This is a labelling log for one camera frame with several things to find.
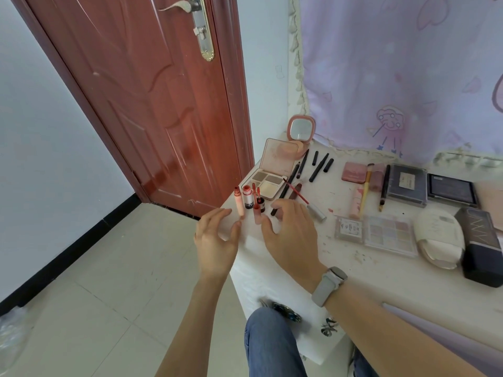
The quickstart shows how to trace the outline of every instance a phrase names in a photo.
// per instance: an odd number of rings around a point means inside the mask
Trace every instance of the smartwatch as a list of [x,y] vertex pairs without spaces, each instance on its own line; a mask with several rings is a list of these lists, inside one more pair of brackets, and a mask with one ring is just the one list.
[[311,299],[317,306],[323,307],[332,291],[335,291],[342,285],[348,276],[338,267],[329,268],[321,278],[321,282],[314,290]]

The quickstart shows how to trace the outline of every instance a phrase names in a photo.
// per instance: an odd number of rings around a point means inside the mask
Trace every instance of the door handle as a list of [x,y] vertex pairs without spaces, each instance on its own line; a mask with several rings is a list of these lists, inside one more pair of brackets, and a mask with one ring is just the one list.
[[208,24],[208,15],[206,14],[206,5],[204,0],[180,0],[167,8],[158,9],[159,12],[165,12],[172,8],[181,8],[185,13],[192,14],[194,21],[194,35],[197,37],[201,55],[208,62],[215,58],[213,41],[211,40],[210,26]]

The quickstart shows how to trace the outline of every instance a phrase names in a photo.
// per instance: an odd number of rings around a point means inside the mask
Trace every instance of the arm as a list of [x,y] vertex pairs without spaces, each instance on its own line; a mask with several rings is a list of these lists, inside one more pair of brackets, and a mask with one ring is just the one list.
[[[313,293],[327,267],[318,259],[318,234],[304,205],[277,200],[283,208],[283,225],[273,232],[271,221],[262,222],[268,251],[306,291]],[[325,308],[382,376],[483,376],[466,361],[412,325],[367,298],[351,278],[325,302]]]
[[237,254],[241,222],[232,226],[230,239],[218,236],[218,225],[231,209],[215,209],[196,226],[200,278],[166,356],[155,377],[204,377],[208,372],[211,333],[218,298]]

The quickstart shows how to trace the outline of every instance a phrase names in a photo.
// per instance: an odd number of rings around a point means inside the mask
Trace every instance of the white wall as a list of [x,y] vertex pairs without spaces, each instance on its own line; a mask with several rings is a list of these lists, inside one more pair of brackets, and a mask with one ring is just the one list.
[[133,194],[10,0],[0,0],[0,301]]
[[255,161],[288,125],[288,0],[237,0]]

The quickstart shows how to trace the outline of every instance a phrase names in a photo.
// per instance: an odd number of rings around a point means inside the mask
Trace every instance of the brown wooden door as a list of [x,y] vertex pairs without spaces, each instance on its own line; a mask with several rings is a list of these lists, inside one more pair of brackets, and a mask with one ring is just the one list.
[[178,0],[27,0],[153,202],[201,216],[241,180],[211,5],[201,56]]

